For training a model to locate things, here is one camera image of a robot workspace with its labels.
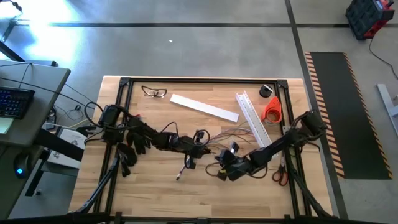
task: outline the desk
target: desk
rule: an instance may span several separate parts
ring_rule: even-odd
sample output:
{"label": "desk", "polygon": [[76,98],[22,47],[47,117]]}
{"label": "desk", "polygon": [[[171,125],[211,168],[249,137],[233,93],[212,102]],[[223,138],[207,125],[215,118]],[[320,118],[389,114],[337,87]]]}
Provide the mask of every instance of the desk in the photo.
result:
{"label": "desk", "polygon": [[[119,80],[120,77],[104,77],[97,101],[99,105],[104,107],[115,102]],[[308,110],[303,81],[288,79],[288,84],[294,116],[301,115]],[[141,85],[167,88],[168,93],[164,98],[150,98],[143,94]],[[195,130],[202,128],[215,135],[246,121],[235,100],[237,92],[246,90],[257,113],[261,113],[271,98],[260,97],[260,87],[260,84],[134,82],[129,112],[140,114],[144,122],[157,130],[176,121],[180,135],[192,136]],[[173,93],[239,113],[239,121],[232,123],[172,104],[169,101]],[[99,116],[100,111],[96,110],[94,120],[98,120]],[[266,126],[266,129],[273,141],[281,136],[279,126]],[[241,146],[240,155],[258,147],[254,139],[246,139],[253,144],[234,138]],[[105,143],[102,142],[91,142],[86,146],[70,210],[82,206],[96,188],[104,151]],[[323,208],[332,214],[318,150],[304,147],[302,160],[308,188]],[[159,151],[154,147],[148,149],[147,154],[138,156],[137,164],[130,168],[131,175],[123,178],[119,170],[111,214],[122,212],[123,216],[132,217],[187,218],[283,218],[285,214],[293,214],[289,186],[280,187],[271,180],[272,173],[279,166],[279,159],[270,161],[265,178],[246,176],[235,182],[223,182],[207,175],[204,168],[214,161],[213,156],[204,156],[198,160],[195,170],[185,170],[181,179],[176,181],[175,177],[183,164],[183,154]],[[300,212],[303,213],[302,196],[296,188]],[[107,192],[105,189],[100,211],[104,211]]]}
{"label": "desk", "polygon": [[[0,60],[0,65],[16,63],[19,62]],[[0,77],[21,81],[26,66],[28,65],[0,67]],[[60,92],[69,74],[70,70],[66,68],[35,64],[28,68],[24,82]],[[19,84],[0,79],[0,85],[18,87]],[[8,142],[19,142],[19,145],[28,147],[9,146],[0,158],[0,220],[8,217],[27,181],[15,176],[13,160],[22,150],[27,150],[32,154],[33,165],[37,162],[43,147],[32,146],[32,143],[58,96],[58,94],[24,84],[21,88],[35,90],[34,100],[24,119],[14,120],[7,134],[0,135],[0,152],[4,150],[4,143]]]}

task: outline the orange tape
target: orange tape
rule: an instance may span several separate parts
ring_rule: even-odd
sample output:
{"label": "orange tape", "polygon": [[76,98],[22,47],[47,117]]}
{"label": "orange tape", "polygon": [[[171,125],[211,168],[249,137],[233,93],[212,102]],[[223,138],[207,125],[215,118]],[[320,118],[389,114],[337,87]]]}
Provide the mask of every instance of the orange tape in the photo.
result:
{"label": "orange tape", "polygon": [[261,114],[261,120],[277,124],[282,121],[282,105],[278,97],[274,96]]}

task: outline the hazard stripe tape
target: hazard stripe tape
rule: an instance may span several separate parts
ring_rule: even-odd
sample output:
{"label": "hazard stripe tape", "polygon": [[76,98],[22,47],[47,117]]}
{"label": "hazard stripe tape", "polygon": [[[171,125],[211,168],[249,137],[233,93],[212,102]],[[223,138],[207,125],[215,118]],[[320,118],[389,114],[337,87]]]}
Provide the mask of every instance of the hazard stripe tape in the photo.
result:
{"label": "hazard stripe tape", "polygon": [[308,65],[308,71],[310,72],[312,88],[315,92],[315,99],[318,104],[321,118],[322,118],[322,121],[328,127],[328,129],[326,130],[326,140],[328,141],[329,150],[330,150],[331,157],[333,160],[333,165],[335,167],[337,176],[339,178],[344,178],[343,164],[341,163],[340,154],[338,152],[338,148],[337,148],[337,144],[336,144],[336,139],[333,134],[333,127],[329,120],[328,110],[326,108],[327,106],[326,106],[325,100],[323,99],[321,84],[319,83],[317,70],[315,68],[315,65],[313,64],[311,53],[305,52],[305,58],[306,58],[307,65]]}
{"label": "hazard stripe tape", "polygon": [[390,165],[388,164],[388,161],[387,161],[387,156],[384,153],[383,148],[382,148],[382,144],[381,144],[381,142],[380,142],[380,140],[379,140],[379,138],[377,136],[376,128],[374,127],[372,119],[371,119],[371,117],[369,115],[369,111],[368,111],[368,109],[366,107],[365,100],[363,99],[363,95],[362,95],[361,90],[359,88],[358,81],[356,80],[356,77],[355,77],[355,74],[354,74],[354,70],[353,70],[353,68],[352,68],[352,66],[351,66],[351,64],[350,64],[350,62],[348,60],[348,56],[345,53],[343,53],[343,54],[344,54],[346,62],[347,62],[348,70],[351,72],[351,76],[353,77],[354,85],[356,87],[356,91],[358,92],[359,98],[360,98],[360,100],[362,102],[362,106],[363,106],[363,109],[365,110],[366,117],[368,118],[369,124],[370,124],[370,126],[372,128],[373,135],[374,135],[374,137],[376,139],[377,145],[379,146],[380,154],[381,154],[381,156],[383,158],[384,165],[386,166],[386,169],[388,171],[388,176],[390,178],[393,178],[392,172],[391,172],[391,169],[390,169]]}

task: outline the black floor mat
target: black floor mat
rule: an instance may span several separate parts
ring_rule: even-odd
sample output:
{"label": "black floor mat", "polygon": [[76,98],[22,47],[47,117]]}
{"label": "black floor mat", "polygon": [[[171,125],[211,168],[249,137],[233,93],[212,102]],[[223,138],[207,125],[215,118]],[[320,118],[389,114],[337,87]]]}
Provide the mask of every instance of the black floor mat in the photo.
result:
{"label": "black floor mat", "polygon": [[391,169],[345,53],[306,52],[308,70],[336,173],[344,179],[392,179]]}

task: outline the eyeglasses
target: eyeglasses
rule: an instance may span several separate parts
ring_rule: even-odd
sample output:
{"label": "eyeglasses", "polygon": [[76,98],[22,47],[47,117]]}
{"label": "eyeglasses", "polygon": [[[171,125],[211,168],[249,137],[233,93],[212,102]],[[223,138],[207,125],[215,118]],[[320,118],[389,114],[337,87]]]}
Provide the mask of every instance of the eyeglasses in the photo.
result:
{"label": "eyeglasses", "polygon": [[143,92],[145,93],[145,95],[150,96],[150,97],[164,97],[167,93],[166,89],[153,89],[153,88],[149,88],[146,86],[141,86]]}

